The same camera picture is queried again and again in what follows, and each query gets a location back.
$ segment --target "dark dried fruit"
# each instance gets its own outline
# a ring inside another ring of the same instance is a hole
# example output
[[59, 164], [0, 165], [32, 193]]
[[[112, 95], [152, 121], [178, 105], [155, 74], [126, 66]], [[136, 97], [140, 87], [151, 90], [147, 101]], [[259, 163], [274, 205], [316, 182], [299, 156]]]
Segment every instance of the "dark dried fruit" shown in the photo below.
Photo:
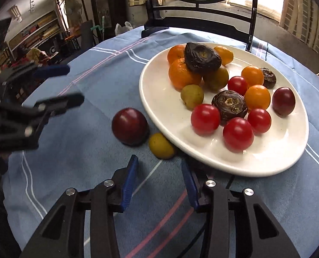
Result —
[[214, 49], [197, 43], [187, 43], [185, 60], [189, 70], [201, 75], [218, 70], [222, 64], [222, 59]]
[[221, 125], [235, 117], [244, 118], [248, 107], [244, 97], [233, 90], [224, 90], [212, 99], [212, 105], [219, 109]]
[[263, 75], [265, 76], [263, 86], [267, 89], [272, 89], [274, 85], [276, 84], [276, 76], [268, 68], [261, 68], [261, 71]]

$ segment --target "bookshelf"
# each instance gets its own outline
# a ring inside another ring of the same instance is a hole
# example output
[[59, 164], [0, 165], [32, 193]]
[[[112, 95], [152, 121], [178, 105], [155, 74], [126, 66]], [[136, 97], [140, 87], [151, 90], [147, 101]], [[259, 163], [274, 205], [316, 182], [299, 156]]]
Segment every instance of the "bookshelf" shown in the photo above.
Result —
[[54, 32], [59, 33], [60, 27], [55, 11], [51, 11], [29, 24], [13, 37], [9, 41], [9, 47], [12, 53], [15, 53], [20, 45], [26, 49], [31, 49], [53, 37]]

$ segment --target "black metal chair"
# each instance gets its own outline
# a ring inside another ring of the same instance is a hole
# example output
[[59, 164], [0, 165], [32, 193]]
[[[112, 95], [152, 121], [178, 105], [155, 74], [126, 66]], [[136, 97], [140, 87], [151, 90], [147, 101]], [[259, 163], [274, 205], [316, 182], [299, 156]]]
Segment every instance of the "black metal chair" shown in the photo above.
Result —
[[[169, 27], [185, 28], [214, 33], [246, 43], [246, 50], [251, 51], [253, 42], [253, 33], [255, 31], [257, 0], [253, 0], [251, 17], [235, 14], [232, 12], [221, 11], [218, 9], [200, 7], [200, 4], [214, 4], [225, 0], [180, 0], [195, 4], [195, 7], [189, 6], [159, 6], [157, 0], [146, 1], [146, 11], [148, 21], [144, 25], [142, 38], [148, 37], [154, 32], [168, 29]], [[217, 15], [224, 15], [250, 23], [249, 32], [245, 33], [237, 30], [234, 26], [220, 23], [213, 20], [204, 20], [191, 17], [167, 16], [162, 18], [159, 11], [194, 11], [208, 12]]]

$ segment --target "oval plate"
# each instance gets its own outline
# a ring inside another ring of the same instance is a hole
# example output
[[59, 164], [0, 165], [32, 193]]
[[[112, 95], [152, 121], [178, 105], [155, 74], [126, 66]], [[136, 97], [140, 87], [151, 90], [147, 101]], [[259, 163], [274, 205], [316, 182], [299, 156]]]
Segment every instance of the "oval plate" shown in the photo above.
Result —
[[[218, 45], [202, 44], [212, 48]], [[286, 118], [278, 117], [270, 104], [267, 111], [272, 117], [272, 126], [267, 133], [255, 136], [247, 150], [233, 153], [226, 149], [222, 126], [209, 137], [194, 133], [190, 123], [191, 111], [186, 109], [180, 93], [173, 88], [168, 77], [169, 48], [154, 56], [142, 71], [139, 92], [144, 108], [173, 144], [204, 164], [247, 177], [265, 177], [283, 172], [298, 161], [308, 141], [308, 117], [304, 104], [293, 85], [272, 65], [247, 51], [223, 46], [234, 54], [232, 63], [226, 65], [230, 78], [241, 75], [242, 69], [248, 65], [266, 67], [277, 77], [274, 89], [269, 90], [271, 96], [276, 89], [286, 86], [296, 97], [296, 107]], [[204, 92], [204, 103], [210, 104], [215, 93], [206, 89]]]

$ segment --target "table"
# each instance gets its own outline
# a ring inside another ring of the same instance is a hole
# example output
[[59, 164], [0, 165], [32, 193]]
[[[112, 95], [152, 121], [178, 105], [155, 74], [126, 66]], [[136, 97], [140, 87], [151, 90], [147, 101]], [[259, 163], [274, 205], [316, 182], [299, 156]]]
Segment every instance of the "table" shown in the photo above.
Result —
[[[50, 120], [36, 151], [14, 153], [3, 178], [5, 207], [11, 230], [23, 249], [33, 231], [68, 187], [91, 189], [139, 158], [138, 183], [131, 205], [115, 216], [121, 257], [176, 257], [205, 222], [190, 207], [181, 173], [182, 158], [156, 159], [145, 143], [122, 145], [113, 136], [111, 119], [125, 107], [135, 107], [157, 129], [140, 102], [138, 82], [144, 65], [158, 52], [188, 41], [206, 41], [245, 49], [245, 44], [210, 33], [169, 29], [141, 39], [136, 28], [104, 41], [71, 61], [65, 77], [46, 80], [25, 102], [81, 91], [84, 104]], [[266, 42], [254, 39], [252, 53], [283, 73], [300, 94], [309, 119], [308, 146], [289, 170], [266, 178], [235, 177], [230, 189], [250, 187], [281, 223], [301, 258], [319, 245], [319, 77]], [[214, 171], [226, 185], [233, 176]], [[89, 224], [85, 227], [89, 244]], [[198, 257], [202, 238], [185, 257]], [[90, 249], [85, 247], [85, 257]]]

